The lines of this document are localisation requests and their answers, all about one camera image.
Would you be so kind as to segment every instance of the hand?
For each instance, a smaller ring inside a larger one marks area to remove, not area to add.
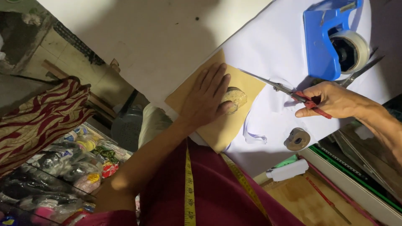
[[[377,106],[376,102],[341,87],[335,82],[322,82],[318,85],[307,88],[303,94],[308,97],[321,96],[321,102],[317,106],[332,115],[334,118],[364,117],[368,108]],[[311,109],[302,108],[296,112],[296,117],[307,117],[318,115]]]
[[[215,121],[233,106],[231,101],[221,104],[230,82],[230,74],[225,75],[226,67],[225,63],[215,63],[198,76],[178,118],[191,130]]]

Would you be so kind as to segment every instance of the red scissors handle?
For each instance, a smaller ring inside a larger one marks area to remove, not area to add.
[[[307,109],[311,109],[311,110],[315,111],[316,113],[326,117],[327,119],[332,118],[332,115],[325,113],[323,110],[321,110],[319,107],[317,107],[316,103],[314,103],[311,100],[311,97],[304,95],[302,91],[296,91],[295,94],[307,99],[306,102],[304,102],[304,106]]]

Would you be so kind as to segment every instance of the blue tape dispenser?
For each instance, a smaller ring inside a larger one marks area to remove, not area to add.
[[[333,81],[366,65],[369,45],[349,28],[351,11],[362,5],[363,0],[325,0],[304,11],[310,76]]]

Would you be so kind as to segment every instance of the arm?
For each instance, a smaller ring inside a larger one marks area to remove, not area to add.
[[[135,197],[152,179],[166,157],[191,133],[223,115],[232,102],[221,104],[230,75],[226,64],[204,70],[183,105],[179,118],[153,140],[138,149],[97,194],[95,212],[135,211]]]
[[[355,117],[391,150],[402,165],[402,123],[392,117],[380,104],[347,90],[334,82],[322,82],[303,91],[306,96],[319,97],[318,105],[335,118]],[[296,117],[318,115],[312,110],[302,108]]]

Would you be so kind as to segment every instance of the person's left hand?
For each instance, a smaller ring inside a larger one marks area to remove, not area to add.
[[[231,101],[221,104],[230,82],[230,74],[225,75],[226,68],[225,63],[215,63],[198,76],[178,118],[191,130],[215,121],[233,106]]]

